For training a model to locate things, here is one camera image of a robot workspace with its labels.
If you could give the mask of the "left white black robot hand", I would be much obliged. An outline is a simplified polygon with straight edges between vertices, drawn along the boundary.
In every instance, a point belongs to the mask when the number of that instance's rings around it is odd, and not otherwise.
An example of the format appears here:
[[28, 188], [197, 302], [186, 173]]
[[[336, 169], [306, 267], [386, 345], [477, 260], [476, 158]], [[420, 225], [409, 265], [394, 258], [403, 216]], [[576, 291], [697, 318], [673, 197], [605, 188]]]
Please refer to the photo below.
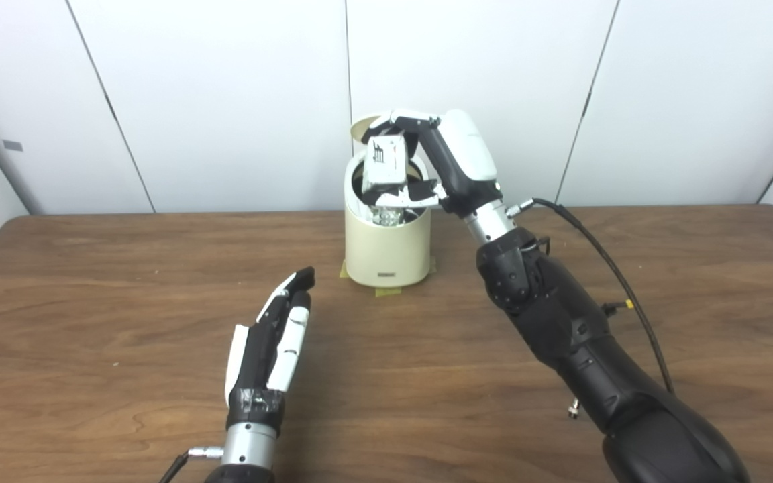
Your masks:
[[312, 266], [291, 273], [268, 297], [252, 326], [236, 325], [228, 354], [225, 427], [281, 431], [286, 394], [303, 349], [315, 284]]

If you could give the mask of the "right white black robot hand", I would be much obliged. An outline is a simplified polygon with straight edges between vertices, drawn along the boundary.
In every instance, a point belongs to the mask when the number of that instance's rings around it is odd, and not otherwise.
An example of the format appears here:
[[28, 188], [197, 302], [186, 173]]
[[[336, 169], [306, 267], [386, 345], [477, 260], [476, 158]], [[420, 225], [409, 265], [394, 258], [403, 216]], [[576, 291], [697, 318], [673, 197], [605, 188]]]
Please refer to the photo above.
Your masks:
[[352, 128], [352, 137], [362, 144], [374, 136], [393, 135], [405, 138], [409, 156], [417, 149], [426, 153], [441, 181], [445, 211], [464, 218], [503, 198], [490, 150], [467, 112], [428, 114], [400, 108], [359, 120]]

